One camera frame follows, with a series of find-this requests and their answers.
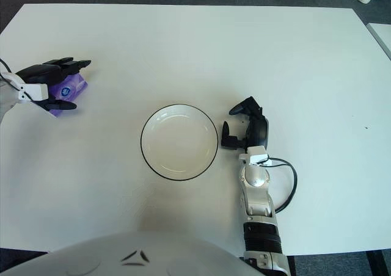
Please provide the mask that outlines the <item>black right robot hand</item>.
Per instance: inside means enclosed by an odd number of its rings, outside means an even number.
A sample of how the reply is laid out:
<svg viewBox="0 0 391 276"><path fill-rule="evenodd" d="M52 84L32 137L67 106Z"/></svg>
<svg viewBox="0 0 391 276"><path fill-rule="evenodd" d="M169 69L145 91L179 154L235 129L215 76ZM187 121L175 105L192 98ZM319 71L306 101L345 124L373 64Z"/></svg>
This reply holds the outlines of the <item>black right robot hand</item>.
<svg viewBox="0 0 391 276"><path fill-rule="evenodd" d="M250 147L268 146L268 120L263 115L263 108L258 105L255 99L250 96L240 102L228 112L229 115L243 114L249 117L245 138L239 140L236 136L230 135L229 125L225 121L222 127L221 146L229 150L239 148L247 151Z"/></svg>

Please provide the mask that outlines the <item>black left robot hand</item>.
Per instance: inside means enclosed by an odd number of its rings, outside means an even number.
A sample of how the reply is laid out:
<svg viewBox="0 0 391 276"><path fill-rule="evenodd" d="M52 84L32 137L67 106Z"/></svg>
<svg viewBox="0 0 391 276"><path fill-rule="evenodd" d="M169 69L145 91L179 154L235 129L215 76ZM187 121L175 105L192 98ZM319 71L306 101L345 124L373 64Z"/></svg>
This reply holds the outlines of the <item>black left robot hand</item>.
<svg viewBox="0 0 391 276"><path fill-rule="evenodd" d="M27 67L16 75L27 84L47 85L48 98L35 104L57 116L62 111L77 108L73 101L87 87L80 70L90 64L90 60L75 61L65 57Z"/></svg>

